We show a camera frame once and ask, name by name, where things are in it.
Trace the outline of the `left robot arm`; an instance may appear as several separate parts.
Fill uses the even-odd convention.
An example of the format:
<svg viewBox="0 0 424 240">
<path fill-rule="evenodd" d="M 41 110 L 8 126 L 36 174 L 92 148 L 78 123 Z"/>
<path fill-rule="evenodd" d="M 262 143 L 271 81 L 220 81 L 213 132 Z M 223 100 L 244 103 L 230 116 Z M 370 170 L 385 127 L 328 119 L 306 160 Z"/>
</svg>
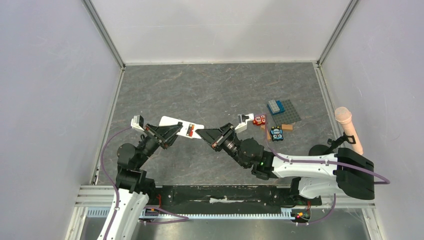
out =
<svg viewBox="0 0 424 240">
<path fill-rule="evenodd" d="M 130 240 L 143 209 L 157 198 L 154 179 L 147 178 L 141 166 L 158 148 L 168 149 L 177 139 L 183 123 L 154 126 L 138 122 L 140 129 L 137 145 L 122 144 L 117 152 L 117 174 L 111 185 L 114 189 L 109 213 L 98 238 L 100 240 Z"/>
</svg>

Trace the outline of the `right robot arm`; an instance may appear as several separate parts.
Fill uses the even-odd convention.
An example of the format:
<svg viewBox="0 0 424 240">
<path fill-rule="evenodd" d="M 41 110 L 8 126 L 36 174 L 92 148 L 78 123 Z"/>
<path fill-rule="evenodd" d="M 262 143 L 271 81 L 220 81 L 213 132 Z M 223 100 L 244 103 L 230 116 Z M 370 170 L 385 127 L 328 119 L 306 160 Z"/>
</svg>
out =
<svg viewBox="0 0 424 240">
<path fill-rule="evenodd" d="M 266 151 L 252 137 L 238 139 L 231 123 L 195 132 L 214 151 L 225 151 L 259 179 L 292 177 L 294 187 L 288 196 L 295 204 L 331 194 L 359 200 L 375 198 L 374 163 L 352 149 L 340 147 L 324 155 L 287 155 Z"/>
</svg>

